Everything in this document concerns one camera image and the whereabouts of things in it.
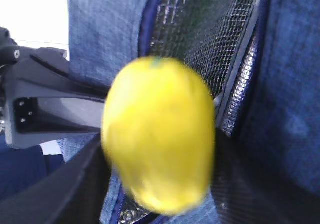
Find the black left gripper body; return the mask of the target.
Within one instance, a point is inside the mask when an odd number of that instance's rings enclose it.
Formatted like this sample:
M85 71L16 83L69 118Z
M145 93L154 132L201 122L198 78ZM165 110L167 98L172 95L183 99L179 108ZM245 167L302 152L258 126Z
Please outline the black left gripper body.
M30 58L35 48L18 45L10 31L0 29L0 128L9 147L25 149L66 135L30 134L31 98L58 97L57 90L43 86L36 73L39 65Z

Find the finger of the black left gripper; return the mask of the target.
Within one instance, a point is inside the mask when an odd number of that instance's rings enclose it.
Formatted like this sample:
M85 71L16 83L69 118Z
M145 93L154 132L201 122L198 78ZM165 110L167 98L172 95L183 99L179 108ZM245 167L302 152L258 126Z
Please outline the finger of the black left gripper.
M68 97L75 94L80 98L105 98L110 87L86 84L70 76L70 61L64 57L65 53L64 49L41 47L30 54L39 66L36 73L42 78L42 85L67 93Z
M31 98L30 134L72 135L96 133L101 129L105 102L101 100Z

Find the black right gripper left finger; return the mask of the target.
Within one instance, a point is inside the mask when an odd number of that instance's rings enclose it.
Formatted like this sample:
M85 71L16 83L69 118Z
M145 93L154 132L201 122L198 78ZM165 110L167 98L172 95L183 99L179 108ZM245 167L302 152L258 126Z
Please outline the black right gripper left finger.
M1 223L99 223L110 181L100 137L49 177L1 202Z

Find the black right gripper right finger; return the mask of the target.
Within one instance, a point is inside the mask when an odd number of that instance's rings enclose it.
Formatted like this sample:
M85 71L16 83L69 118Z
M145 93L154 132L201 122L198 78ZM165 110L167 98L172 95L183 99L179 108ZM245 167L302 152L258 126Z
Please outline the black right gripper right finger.
M319 223L319 196L270 171L215 129L211 193L221 223Z

